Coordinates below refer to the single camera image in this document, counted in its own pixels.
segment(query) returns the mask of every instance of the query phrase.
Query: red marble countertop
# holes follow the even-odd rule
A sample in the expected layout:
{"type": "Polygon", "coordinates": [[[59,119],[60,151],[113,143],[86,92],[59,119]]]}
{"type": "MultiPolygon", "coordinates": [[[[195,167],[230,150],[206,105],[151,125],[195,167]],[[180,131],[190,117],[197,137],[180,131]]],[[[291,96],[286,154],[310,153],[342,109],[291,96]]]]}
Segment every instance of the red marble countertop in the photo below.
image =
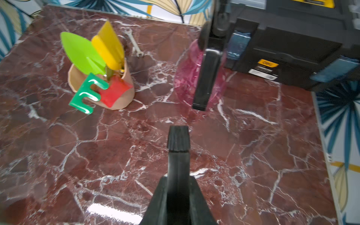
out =
{"type": "Polygon", "coordinates": [[[47,6],[0,64],[0,218],[10,224],[137,224],[167,172],[170,125],[188,125],[191,172],[219,224],[337,224],[311,93],[228,71],[209,112],[180,103],[179,59],[199,28],[47,6]],[[134,101],[68,106],[59,34],[131,27],[134,101]]]}

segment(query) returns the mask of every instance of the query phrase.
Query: leaf pattern wallpaper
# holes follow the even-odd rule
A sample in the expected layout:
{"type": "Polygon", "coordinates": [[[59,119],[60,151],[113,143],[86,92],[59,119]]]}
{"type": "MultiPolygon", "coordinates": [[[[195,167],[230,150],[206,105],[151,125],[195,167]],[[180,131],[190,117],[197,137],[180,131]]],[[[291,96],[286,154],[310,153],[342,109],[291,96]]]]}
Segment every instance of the leaf pattern wallpaper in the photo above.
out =
{"type": "Polygon", "coordinates": [[[0,0],[0,60],[47,3],[201,26],[212,0],[0,0]]]}
{"type": "Polygon", "coordinates": [[[360,224],[360,83],[344,81],[316,99],[343,225],[360,224]]]}

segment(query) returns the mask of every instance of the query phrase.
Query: wrench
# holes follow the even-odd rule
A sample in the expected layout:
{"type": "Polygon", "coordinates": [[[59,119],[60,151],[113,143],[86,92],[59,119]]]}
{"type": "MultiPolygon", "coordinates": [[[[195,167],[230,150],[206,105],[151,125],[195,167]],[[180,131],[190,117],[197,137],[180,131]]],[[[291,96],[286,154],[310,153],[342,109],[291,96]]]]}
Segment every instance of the wrench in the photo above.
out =
{"type": "Polygon", "coordinates": [[[136,43],[134,37],[132,36],[132,29],[129,28],[128,30],[124,31],[125,34],[127,34],[130,38],[130,41],[132,43],[132,45],[134,46],[135,50],[136,50],[136,56],[137,57],[143,57],[144,56],[144,52],[142,52],[138,46],[138,44],[136,43]]]}

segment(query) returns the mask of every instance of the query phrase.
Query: black toolbox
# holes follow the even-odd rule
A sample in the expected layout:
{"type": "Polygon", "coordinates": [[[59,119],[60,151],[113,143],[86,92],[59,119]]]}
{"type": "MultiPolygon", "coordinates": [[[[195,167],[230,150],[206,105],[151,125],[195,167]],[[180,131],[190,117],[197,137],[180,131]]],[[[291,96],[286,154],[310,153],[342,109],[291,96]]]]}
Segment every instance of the black toolbox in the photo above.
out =
{"type": "Polygon", "coordinates": [[[360,60],[360,30],[353,27],[348,5],[348,0],[335,1],[335,8],[293,0],[268,0],[266,9],[237,5],[234,30],[251,39],[225,67],[311,91],[360,80],[359,66],[329,82],[310,79],[341,57],[360,60]]]}

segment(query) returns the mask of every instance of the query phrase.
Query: yellow label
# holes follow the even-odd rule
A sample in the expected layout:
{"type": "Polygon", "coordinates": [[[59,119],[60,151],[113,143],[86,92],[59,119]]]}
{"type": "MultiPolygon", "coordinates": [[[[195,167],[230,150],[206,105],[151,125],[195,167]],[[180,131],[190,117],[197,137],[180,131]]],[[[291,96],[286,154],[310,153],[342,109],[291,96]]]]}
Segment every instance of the yellow label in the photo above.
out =
{"type": "Polygon", "coordinates": [[[324,6],[328,8],[335,8],[334,0],[293,0],[293,1],[301,1],[304,3],[309,3],[313,5],[324,6]]]}
{"type": "Polygon", "coordinates": [[[279,65],[277,63],[273,63],[273,62],[267,61],[265,59],[261,59],[258,62],[258,64],[261,64],[261,65],[264,65],[264,66],[267,66],[267,67],[271,67],[271,68],[277,67],[279,65]]]}

